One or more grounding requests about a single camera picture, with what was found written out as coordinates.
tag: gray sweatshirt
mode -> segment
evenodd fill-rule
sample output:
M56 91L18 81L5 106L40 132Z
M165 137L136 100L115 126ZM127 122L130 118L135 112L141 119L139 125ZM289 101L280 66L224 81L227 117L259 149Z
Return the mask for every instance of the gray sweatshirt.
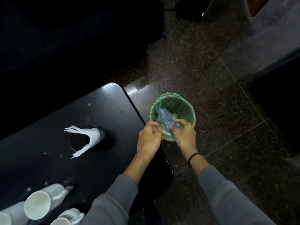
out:
M204 168L198 175L198 182L221 225L275 224L214 166ZM127 224L137 192L137 185L130 176L119 175L107 192L94 200L81 225Z

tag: green trash can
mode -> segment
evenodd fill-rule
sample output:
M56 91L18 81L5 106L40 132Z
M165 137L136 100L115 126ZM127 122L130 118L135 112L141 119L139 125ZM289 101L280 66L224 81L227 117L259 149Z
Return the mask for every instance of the green trash can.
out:
M157 106L159 106L160 108L166 108L168 111L170 111L171 114L177 114L177 118L183 118L187 122L191 123L193 128L195 127L196 115L194 108L180 95L173 92L167 92L157 97L151 105L149 116L150 121L159 120L159 115L156 109ZM163 136L163 139L167 141L175 141L173 135L171 135L169 132L164 131L164 133L165 135Z

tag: torn paper cup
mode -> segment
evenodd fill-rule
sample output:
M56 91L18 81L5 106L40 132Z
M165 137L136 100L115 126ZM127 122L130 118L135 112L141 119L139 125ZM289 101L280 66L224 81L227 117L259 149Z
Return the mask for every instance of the torn paper cup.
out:
M69 133L77 133L77 134L81 134L81 135L85 135L84 138L87 138L88 143L85 144L83 146L83 148L81 148L80 150L76 151L76 153L73 154L73 157L78 157L81 154L83 154L85 151L87 151L88 149L92 148L93 146L95 146L97 143L99 143L104 137L105 137L105 132L101 130L101 132L99 131L99 129L94 126L95 128L78 128L74 125L71 125L68 128L65 128L64 132L69 132Z

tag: white mug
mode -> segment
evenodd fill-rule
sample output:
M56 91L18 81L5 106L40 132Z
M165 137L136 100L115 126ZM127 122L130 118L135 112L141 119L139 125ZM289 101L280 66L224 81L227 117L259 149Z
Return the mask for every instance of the white mug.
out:
M0 212L0 225L23 225L29 218L24 212L25 201L21 201Z
M60 214L58 218L67 219L70 222L69 225L77 225L84 218L84 213L81 213L77 208L71 208Z
M29 219L43 218L49 211L60 205L69 193L61 184L49 185L32 193L25 201L24 211Z

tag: floor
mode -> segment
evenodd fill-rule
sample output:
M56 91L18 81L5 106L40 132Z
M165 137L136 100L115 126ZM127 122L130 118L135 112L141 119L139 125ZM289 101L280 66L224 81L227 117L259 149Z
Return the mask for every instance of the floor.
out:
M172 7L177 0L162 0ZM253 74L228 67L225 50L246 37L242 3L213 8L200 24L165 12L162 38L141 60L107 75L122 85L145 121L153 100L175 92L196 113L197 149L276 224L300 224L300 171L286 159L297 155L249 92ZM169 224L218 224L196 175L173 142L161 145L174 169L171 188L155 205ZM144 224L139 212L130 224Z

